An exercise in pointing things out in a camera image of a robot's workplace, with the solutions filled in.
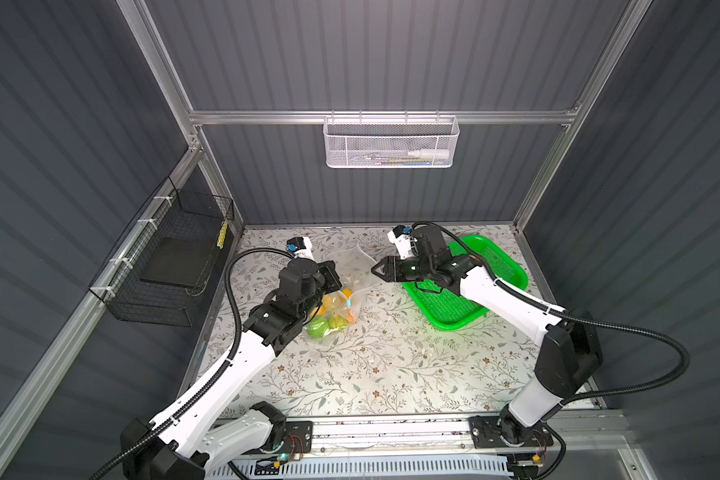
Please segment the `yellow toy fruit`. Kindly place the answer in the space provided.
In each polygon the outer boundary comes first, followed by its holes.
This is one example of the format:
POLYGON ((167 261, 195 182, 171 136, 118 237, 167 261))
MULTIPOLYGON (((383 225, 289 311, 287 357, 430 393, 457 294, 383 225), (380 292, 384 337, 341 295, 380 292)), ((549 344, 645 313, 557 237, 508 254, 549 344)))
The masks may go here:
POLYGON ((346 299, 341 292, 325 295, 322 299, 321 309, 324 311, 340 311, 345 307, 346 299))

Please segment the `clear zip top bag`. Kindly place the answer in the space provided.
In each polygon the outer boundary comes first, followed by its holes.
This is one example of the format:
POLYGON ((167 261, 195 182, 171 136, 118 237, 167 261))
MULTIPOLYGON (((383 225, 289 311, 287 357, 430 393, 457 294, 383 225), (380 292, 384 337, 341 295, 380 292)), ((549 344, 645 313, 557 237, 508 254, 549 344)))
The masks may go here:
POLYGON ((359 244, 327 256, 335 262, 342 286, 323 297, 322 305, 306 326, 307 335, 321 339, 354 325, 369 292, 381 283, 371 270, 376 261, 359 244))

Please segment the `yellow green toy pear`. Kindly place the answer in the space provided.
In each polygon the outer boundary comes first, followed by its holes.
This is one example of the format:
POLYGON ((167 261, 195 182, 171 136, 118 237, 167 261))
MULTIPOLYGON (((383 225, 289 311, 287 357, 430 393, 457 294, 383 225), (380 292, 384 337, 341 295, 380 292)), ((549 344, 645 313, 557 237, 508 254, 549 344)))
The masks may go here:
POLYGON ((343 330, 349 324, 350 324, 350 322, 342 316, 334 315, 334 316, 331 316, 329 319, 329 327, 332 331, 343 330))

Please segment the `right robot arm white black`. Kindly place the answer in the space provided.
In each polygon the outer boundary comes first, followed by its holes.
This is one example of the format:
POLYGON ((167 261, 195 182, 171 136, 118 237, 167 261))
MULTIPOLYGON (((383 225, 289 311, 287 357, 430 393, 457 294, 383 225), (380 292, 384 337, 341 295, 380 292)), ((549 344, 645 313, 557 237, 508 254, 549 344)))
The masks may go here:
POLYGON ((538 348, 534 373, 501 410, 496 429, 509 446, 523 445, 602 365, 595 327, 569 319, 561 306, 538 299, 499 277, 488 259, 433 222, 397 225, 388 232, 397 253, 371 273, 388 283, 430 281, 429 292, 449 291, 487 308, 538 348))

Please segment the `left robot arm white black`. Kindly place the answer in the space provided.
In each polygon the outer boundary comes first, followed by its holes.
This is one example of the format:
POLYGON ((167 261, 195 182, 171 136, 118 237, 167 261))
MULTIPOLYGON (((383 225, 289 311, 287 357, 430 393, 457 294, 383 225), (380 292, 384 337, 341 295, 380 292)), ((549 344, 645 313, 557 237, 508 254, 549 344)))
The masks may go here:
POLYGON ((220 427, 215 421, 242 388, 301 334, 327 294, 341 290, 333 261, 293 257, 279 273, 276 294, 234 318, 232 345, 181 397, 148 422, 121 434, 111 461, 128 479, 203 479, 240 455, 279 442, 284 415, 259 402, 220 427))

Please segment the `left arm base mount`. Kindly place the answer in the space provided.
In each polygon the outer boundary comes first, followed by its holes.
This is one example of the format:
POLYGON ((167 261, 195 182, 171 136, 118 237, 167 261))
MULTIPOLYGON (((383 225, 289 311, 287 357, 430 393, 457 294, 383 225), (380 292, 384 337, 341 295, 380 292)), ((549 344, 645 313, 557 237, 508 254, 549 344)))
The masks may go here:
POLYGON ((314 423, 304 420, 286 420, 273 427, 273 431, 261 447, 249 449, 245 455, 253 454, 305 454, 312 448, 314 423))

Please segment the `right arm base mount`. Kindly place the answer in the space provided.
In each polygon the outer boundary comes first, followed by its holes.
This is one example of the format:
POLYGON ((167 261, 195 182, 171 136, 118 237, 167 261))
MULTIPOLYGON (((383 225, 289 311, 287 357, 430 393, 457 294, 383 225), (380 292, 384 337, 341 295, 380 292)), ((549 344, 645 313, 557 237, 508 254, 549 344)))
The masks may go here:
POLYGON ((476 448, 539 447, 555 444, 549 430, 541 423, 533 427, 496 415, 476 415, 467 419, 468 430, 476 448))

